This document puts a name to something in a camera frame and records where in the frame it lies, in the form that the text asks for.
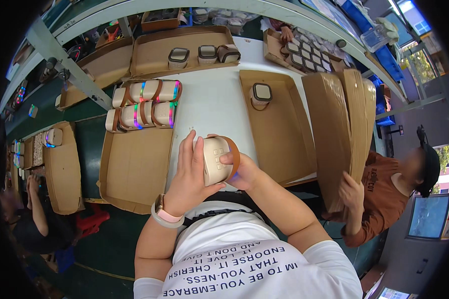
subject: white tabletop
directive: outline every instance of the white tabletop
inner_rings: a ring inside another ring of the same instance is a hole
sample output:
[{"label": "white tabletop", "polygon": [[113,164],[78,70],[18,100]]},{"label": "white tabletop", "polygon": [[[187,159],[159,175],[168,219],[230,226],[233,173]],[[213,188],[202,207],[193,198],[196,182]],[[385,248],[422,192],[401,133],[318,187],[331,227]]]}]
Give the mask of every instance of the white tabletop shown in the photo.
[{"label": "white tabletop", "polygon": [[[241,52],[241,60],[237,67],[206,69],[161,77],[179,80],[183,84],[183,93],[175,119],[175,135],[166,190],[176,173],[180,142],[192,129],[196,130],[197,136],[218,134],[233,139],[239,151],[257,163],[253,135],[239,81],[241,69],[281,73],[292,77],[311,123],[301,75],[264,59],[262,41],[242,37],[233,37],[233,40]],[[316,173],[307,176],[306,179],[313,177],[316,177]],[[228,185],[223,190],[236,191],[236,188]]]}]

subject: black cap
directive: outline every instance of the black cap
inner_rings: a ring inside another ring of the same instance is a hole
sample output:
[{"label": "black cap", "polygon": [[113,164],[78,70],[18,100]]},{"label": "black cap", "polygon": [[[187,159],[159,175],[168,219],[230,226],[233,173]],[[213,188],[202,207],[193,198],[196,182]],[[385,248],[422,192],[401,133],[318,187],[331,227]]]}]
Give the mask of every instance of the black cap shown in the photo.
[{"label": "black cap", "polygon": [[428,197],[439,179],[441,164],[437,152],[427,142],[428,137],[422,125],[418,127],[417,134],[421,148],[424,150],[425,158],[422,178],[424,181],[416,188],[416,191],[421,193],[423,197]]}]

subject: red plastic stool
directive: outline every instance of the red plastic stool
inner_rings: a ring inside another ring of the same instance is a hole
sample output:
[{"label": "red plastic stool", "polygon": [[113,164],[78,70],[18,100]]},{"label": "red plastic stool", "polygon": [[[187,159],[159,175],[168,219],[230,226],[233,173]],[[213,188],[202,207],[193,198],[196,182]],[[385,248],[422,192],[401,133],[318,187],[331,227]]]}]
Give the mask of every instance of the red plastic stool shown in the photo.
[{"label": "red plastic stool", "polygon": [[100,230],[100,224],[110,219],[110,214],[100,209],[100,204],[92,203],[91,208],[95,212],[94,215],[87,218],[80,218],[77,215],[77,228],[83,231],[81,239]]}]

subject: brown shirt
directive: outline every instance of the brown shirt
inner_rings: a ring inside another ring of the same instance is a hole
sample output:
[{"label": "brown shirt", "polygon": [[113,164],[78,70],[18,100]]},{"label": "brown shirt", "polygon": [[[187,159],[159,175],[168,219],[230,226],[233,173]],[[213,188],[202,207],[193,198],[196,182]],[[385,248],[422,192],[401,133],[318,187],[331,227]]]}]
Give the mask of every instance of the brown shirt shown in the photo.
[{"label": "brown shirt", "polygon": [[[346,226],[341,235],[347,247],[358,247],[393,225],[404,212],[409,196],[399,192],[391,176],[399,172],[399,162],[369,152],[362,175],[364,185],[364,213],[362,227],[353,236],[346,236]],[[341,213],[331,214],[330,220],[343,222]]]}]

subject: white bracelet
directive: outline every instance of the white bracelet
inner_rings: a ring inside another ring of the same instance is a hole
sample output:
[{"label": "white bracelet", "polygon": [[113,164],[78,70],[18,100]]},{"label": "white bracelet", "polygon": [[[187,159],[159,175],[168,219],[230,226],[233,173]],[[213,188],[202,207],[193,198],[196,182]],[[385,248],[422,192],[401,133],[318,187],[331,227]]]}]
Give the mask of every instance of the white bracelet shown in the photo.
[{"label": "white bracelet", "polygon": [[185,222],[185,216],[181,217],[180,221],[178,222],[169,222],[158,216],[155,212],[155,203],[151,205],[151,216],[158,222],[161,226],[168,227],[168,228],[178,228],[181,225],[183,225],[183,222]]}]

